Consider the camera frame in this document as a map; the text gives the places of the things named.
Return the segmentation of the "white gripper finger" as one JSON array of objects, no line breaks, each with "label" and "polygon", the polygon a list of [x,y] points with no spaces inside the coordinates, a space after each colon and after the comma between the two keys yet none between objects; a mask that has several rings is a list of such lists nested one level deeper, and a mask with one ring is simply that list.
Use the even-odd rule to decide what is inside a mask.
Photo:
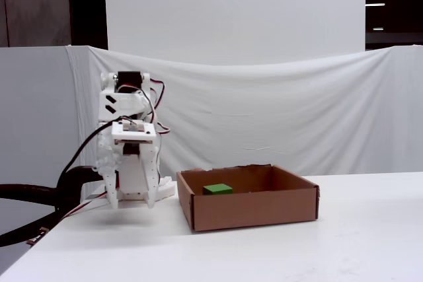
[{"label": "white gripper finger", "polygon": [[113,209],[118,208],[118,174],[112,167],[100,167],[98,173],[102,176],[106,186],[106,196]]},{"label": "white gripper finger", "polygon": [[123,155],[118,174],[121,200],[144,200],[149,209],[154,207],[159,187],[154,144],[134,145],[130,154]]}]

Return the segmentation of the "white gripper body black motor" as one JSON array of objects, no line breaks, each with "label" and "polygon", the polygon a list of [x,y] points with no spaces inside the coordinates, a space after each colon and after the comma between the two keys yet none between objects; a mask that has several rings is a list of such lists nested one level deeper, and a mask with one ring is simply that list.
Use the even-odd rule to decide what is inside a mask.
[{"label": "white gripper body black motor", "polygon": [[96,136],[96,172],[114,170],[119,172],[124,163],[124,146],[115,144],[112,137],[112,127],[107,127]]}]

